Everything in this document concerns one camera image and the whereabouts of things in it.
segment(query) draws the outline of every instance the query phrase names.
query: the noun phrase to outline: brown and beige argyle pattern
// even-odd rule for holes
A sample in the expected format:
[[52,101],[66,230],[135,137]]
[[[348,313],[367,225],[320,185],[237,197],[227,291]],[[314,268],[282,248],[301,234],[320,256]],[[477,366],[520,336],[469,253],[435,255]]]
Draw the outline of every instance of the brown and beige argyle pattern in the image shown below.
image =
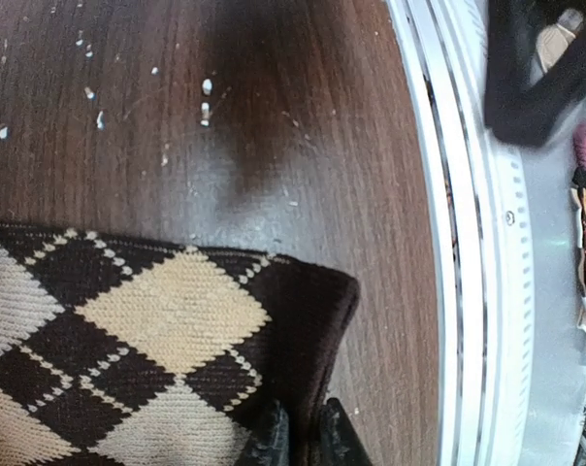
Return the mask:
[[0,223],[0,466],[233,465],[270,398],[304,464],[357,299],[290,257]]

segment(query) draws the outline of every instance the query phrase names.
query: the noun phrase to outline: knitted fabric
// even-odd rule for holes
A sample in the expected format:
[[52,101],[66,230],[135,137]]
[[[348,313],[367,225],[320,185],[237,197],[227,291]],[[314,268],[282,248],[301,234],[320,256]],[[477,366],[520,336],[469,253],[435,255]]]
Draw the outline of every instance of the knitted fabric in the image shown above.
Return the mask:
[[307,464],[352,278],[0,223],[0,466],[234,464],[267,400]]

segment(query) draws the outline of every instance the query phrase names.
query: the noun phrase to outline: white metal frame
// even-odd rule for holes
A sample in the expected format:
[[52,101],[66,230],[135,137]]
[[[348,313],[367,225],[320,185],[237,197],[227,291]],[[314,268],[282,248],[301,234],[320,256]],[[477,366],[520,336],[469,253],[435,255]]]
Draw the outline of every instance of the white metal frame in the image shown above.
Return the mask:
[[[535,318],[521,155],[482,125],[486,33],[479,5],[388,5],[416,113],[434,231],[439,464],[511,466],[528,410]],[[444,179],[453,196],[456,263]]]

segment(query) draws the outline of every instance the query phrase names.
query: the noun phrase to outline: dark wood grain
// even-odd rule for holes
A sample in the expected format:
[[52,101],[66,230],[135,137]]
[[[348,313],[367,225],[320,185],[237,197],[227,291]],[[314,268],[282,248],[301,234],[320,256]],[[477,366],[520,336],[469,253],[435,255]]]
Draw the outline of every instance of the dark wood grain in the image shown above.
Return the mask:
[[435,464],[431,234],[385,6],[82,2],[0,0],[0,219],[272,250],[356,276],[333,392],[377,465]]

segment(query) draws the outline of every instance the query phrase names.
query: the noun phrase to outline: gray floor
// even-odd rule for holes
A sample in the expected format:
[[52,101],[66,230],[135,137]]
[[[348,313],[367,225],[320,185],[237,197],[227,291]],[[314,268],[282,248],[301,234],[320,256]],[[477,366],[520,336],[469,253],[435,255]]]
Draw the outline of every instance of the gray floor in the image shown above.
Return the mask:
[[535,238],[536,336],[530,408],[520,466],[572,464],[586,397],[586,335],[576,327],[575,169],[573,113],[549,148],[524,152],[524,174]]

